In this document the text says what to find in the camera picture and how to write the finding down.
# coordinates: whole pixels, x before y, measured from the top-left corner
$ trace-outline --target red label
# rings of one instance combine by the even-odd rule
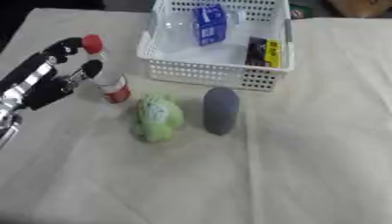
[[[120,90],[105,94],[105,99],[111,103],[124,102],[130,97],[128,85],[124,85]]]

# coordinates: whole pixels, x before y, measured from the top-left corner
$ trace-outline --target red bottle cap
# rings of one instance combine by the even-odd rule
[[[98,35],[90,34],[83,38],[81,41],[83,48],[89,54],[99,53],[103,49],[103,43]]]

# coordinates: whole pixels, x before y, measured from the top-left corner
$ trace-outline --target gray cylinder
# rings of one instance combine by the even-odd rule
[[[240,100],[230,88],[210,89],[204,96],[204,127],[218,136],[227,134],[235,125],[239,106]]]

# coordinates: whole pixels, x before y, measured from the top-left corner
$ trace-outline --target yellow label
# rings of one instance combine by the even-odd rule
[[[267,39],[265,46],[264,61],[269,63],[270,67],[280,66],[280,45],[274,39]]]

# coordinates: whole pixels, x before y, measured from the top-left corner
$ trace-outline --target basket handle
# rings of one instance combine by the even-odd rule
[[[152,11],[150,16],[150,21],[146,29],[150,37],[154,35],[155,30],[157,29],[157,25],[158,25],[158,15],[155,11]]]
[[[286,31],[286,41],[289,43],[291,43],[292,42],[292,29],[291,29],[291,19],[289,19],[289,18],[286,18],[285,20],[284,20],[284,28],[285,28],[285,31]]]

